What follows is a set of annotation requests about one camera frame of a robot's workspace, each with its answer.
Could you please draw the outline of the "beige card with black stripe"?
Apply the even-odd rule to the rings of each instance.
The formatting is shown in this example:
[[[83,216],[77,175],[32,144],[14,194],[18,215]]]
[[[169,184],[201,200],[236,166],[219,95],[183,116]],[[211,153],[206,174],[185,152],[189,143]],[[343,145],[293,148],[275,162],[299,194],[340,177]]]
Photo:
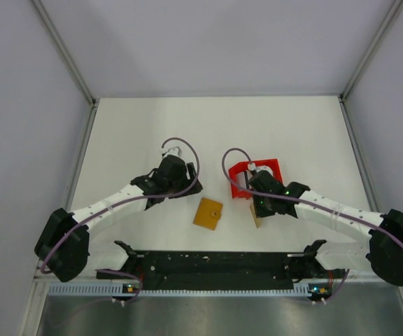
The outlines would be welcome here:
[[[250,205],[250,212],[253,217],[253,222],[256,228],[260,228],[262,226],[262,219],[257,216],[254,204]]]

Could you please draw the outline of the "red plastic card bin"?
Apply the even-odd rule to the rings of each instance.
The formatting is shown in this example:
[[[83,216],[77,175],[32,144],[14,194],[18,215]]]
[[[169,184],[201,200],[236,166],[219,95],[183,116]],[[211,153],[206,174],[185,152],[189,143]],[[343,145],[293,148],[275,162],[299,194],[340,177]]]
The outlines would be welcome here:
[[[283,183],[280,166],[277,159],[254,160],[253,162],[256,165],[267,165],[271,167],[271,169],[273,170],[273,175],[271,176],[278,182]],[[238,162],[227,170],[227,176],[232,180],[232,182],[230,183],[231,197],[232,199],[243,198],[249,200],[252,197],[252,195],[249,192],[246,192],[245,190],[239,189],[237,186],[233,184],[233,182],[235,182],[236,184],[239,185],[240,182],[239,177],[241,175],[243,175],[245,181],[244,188],[250,190],[255,185],[256,174],[252,175],[248,171],[248,162],[246,161]]]

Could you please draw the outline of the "yellow leather card holder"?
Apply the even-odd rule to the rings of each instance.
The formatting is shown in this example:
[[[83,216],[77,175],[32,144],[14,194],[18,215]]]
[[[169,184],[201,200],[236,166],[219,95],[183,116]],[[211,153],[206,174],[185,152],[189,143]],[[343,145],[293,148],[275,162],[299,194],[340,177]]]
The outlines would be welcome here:
[[[215,230],[222,215],[223,204],[209,198],[201,198],[193,224]]]

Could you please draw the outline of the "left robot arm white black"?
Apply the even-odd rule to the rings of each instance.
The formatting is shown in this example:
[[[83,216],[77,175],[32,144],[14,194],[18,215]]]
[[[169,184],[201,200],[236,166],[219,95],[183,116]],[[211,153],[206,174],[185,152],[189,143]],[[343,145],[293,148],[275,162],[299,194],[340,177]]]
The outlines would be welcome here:
[[[126,243],[116,240],[101,246],[95,237],[121,219],[164,200],[200,193],[199,170],[198,160],[185,162],[168,154],[159,167],[133,178],[124,188],[92,205],[53,211],[34,247],[41,273],[54,274],[62,282],[104,270],[130,277],[136,271],[136,261],[129,256]]]

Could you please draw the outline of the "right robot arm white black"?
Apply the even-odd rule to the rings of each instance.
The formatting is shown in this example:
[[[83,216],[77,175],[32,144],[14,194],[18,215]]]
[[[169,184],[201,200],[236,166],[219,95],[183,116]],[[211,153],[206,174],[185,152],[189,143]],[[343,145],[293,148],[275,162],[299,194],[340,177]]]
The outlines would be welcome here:
[[[394,286],[403,286],[403,213],[355,209],[291,182],[283,185],[267,170],[252,171],[249,185],[258,218],[287,215],[323,225],[352,241],[317,241],[305,249],[304,269],[313,277],[328,270],[372,271]]]

